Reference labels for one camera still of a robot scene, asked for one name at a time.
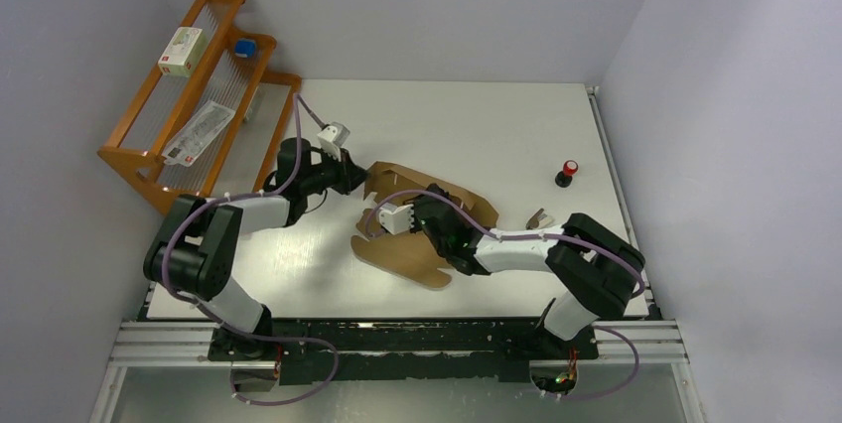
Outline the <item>brown cardboard box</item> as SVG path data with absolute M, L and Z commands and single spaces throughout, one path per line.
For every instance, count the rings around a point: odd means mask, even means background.
M 431 184 L 447 191 L 451 200 L 482 226 L 497 225 L 498 212 L 484 197 L 443 179 L 391 162 L 377 161 L 369 167 L 363 196 L 378 204 L 395 192 L 424 190 Z M 368 205 L 356 223 L 358 234 L 351 238 L 351 250 L 355 257 L 427 288 L 440 289 L 451 282 L 452 277 L 445 271 L 452 266 L 436 253 L 423 233 L 372 237 L 370 234 L 379 229 L 379 224 L 375 218 L 370 224 L 365 223 L 371 209 L 372 206 Z

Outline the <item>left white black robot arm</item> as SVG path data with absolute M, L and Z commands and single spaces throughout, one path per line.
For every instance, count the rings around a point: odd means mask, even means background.
M 259 193 L 246 200 L 180 195 L 166 214 L 143 263 L 144 276 L 195 300 L 228 327 L 228 351 L 260 359 L 275 344 L 272 315 L 232 276 L 239 239 L 258 230 L 289 227 L 306 213 L 309 198 L 333 190 L 349 195 L 368 172 L 342 148 L 332 155 L 308 140 L 285 139 L 276 168 Z

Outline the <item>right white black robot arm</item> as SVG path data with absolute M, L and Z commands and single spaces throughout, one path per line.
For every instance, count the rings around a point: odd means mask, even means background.
M 535 333 L 546 356 L 561 356 L 592 323 L 622 317 L 644 292 L 643 255 L 587 214 L 573 213 L 563 225 L 543 229 L 489 228 L 437 186 L 415 198 L 412 208 L 412 231 L 423 232 L 460 273 L 540 272 L 561 283 L 565 294 L 551 301 Z

